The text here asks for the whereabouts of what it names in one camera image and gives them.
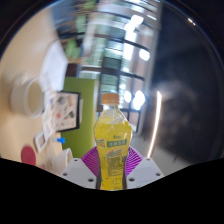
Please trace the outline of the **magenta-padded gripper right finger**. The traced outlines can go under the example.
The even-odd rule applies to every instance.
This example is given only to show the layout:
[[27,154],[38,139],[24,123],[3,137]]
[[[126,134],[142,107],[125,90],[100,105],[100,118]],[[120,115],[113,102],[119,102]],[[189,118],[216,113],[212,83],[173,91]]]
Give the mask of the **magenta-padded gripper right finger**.
[[143,157],[130,147],[124,166],[127,189],[143,187],[164,177],[164,174],[152,158]]

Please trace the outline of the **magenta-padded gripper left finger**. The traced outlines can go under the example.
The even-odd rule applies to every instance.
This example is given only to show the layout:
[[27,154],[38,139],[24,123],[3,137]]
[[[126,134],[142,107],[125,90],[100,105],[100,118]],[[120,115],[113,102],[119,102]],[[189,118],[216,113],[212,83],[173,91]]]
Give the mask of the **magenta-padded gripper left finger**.
[[60,176],[78,186],[95,189],[100,172],[98,151],[93,147],[81,158],[74,158]]

